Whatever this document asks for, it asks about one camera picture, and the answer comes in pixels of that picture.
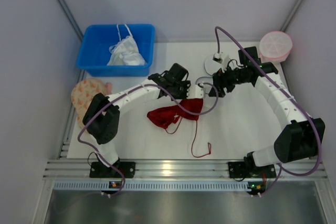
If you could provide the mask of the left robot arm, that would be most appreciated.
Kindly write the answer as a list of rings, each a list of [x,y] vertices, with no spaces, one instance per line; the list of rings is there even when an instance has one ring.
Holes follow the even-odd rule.
[[[119,156],[113,139],[118,132],[120,116],[145,102],[163,96],[171,95],[176,100],[185,99],[190,86],[188,71],[174,63],[162,74],[152,74],[141,84],[123,92],[112,95],[96,94],[82,122],[95,141],[92,146],[99,161],[106,167],[117,167]]]

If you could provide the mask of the red bra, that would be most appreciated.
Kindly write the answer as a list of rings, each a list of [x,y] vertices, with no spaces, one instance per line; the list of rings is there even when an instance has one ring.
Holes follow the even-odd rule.
[[[195,134],[191,144],[191,154],[194,158],[202,158],[211,155],[212,145],[210,142],[207,143],[207,153],[203,155],[194,154],[193,148],[198,132],[199,115],[189,114],[182,110],[181,107],[193,113],[199,114],[203,108],[203,99],[183,99],[178,105],[166,106],[152,110],[148,112],[146,116],[155,126],[164,129],[166,133],[170,135],[174,134],[179,129],[183,119],[195,121]]]

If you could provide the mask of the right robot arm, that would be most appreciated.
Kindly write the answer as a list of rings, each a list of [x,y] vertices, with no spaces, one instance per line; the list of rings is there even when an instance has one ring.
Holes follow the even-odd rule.
[[[265,98],[281,127],[281,133],[273,143],[245,156],[247,169],[253,171],[273,164],[321,158],[325,123],[320,118],[312,118],[299,107],[284,86],[275,65],[262,62],[256,47],[244,48],[238,54],[240,63],[233,68],[229,56],[214,53],[213,61],[221,67],[212,75],[214,86],[210,96],[224,97],[237,85],[250,83]]]

